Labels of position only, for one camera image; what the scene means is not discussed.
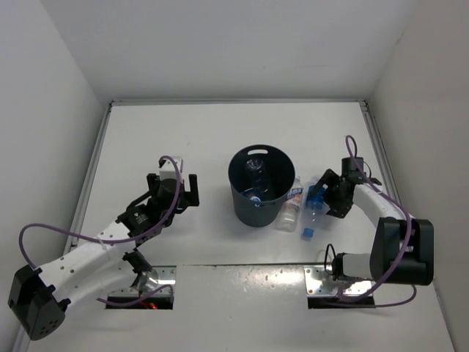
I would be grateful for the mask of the blue cap clear bottle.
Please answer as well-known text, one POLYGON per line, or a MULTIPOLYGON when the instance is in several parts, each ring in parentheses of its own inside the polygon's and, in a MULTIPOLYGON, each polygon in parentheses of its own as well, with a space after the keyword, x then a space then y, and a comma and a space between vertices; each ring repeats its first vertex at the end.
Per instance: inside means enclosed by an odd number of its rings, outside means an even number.
POLYGON ((314 176, 306 193, 306 201, 303 207, 303 232, 301 238, 305 241, 310 241, 318 228, 318 223, 325 214, 325 203, 323 200, 323 193, 325 191, 322 186, 316 194, 313 194, 314 187, 320 181, 320 176, 314 176))

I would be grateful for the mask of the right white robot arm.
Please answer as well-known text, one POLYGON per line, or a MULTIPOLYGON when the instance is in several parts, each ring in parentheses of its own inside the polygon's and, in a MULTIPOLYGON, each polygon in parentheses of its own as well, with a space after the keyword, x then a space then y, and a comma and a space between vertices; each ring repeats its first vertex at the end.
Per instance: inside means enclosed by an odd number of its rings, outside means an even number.
POLYGON ((370 253, 338 253, 326 272, 335 280, 367 279, 384 284, 427 286, 434 277, 434 227, 402 210, 375 177, 360 173, 361 157, 343 158, 341 173, 327 169, 313 181, 307 203, 326 205, 327 215, 343 219, 360 208, 376 232, 370 253))

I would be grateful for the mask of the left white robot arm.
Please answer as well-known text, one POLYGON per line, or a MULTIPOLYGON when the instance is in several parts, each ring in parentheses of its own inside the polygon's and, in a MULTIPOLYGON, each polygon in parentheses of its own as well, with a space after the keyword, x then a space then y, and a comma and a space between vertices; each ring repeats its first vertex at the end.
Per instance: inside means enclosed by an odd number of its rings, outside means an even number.
POLYGON ((152 271, 138 247, 169 227, 177 214, 199 206, 198 180, 147 175, 149 190, 95 237, 60 258, 19 268, 8 306, 28 337, 38 341, 59 328, 79 304, 130 287, 152 271))

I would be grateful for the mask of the clear bottle white cap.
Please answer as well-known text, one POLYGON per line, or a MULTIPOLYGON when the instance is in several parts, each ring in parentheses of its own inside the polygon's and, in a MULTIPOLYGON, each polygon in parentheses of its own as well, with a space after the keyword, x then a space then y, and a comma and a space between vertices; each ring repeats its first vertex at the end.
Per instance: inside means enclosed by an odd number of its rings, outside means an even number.
POLYGON ((252 189, 263 199, 273 199, 273 186, 265 162, 262 158, 252 157, 245 163, 245 172, 252 189))

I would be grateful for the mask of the blue label Pocari bottle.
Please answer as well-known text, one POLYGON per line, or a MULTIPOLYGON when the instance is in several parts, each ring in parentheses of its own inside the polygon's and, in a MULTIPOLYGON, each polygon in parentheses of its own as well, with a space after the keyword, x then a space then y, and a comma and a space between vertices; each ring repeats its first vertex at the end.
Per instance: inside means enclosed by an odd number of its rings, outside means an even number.
POLYGON ((248 188, 242 192, 242 195, 252 201, 257 208, 263 202, 269 202, 275 198, 275 193, 271 189, 263 187, 248 188))

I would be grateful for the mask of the orange label clear bottle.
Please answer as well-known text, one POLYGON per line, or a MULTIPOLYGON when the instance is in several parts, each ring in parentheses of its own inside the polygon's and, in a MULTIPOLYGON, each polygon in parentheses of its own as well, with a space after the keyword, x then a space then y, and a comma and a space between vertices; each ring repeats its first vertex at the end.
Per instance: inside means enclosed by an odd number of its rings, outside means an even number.
POLYGON ((303 201, 303 190, 301 178, 297 176, 278 214, 276 221, 278 230, 284 232, 295 231, 303 201))

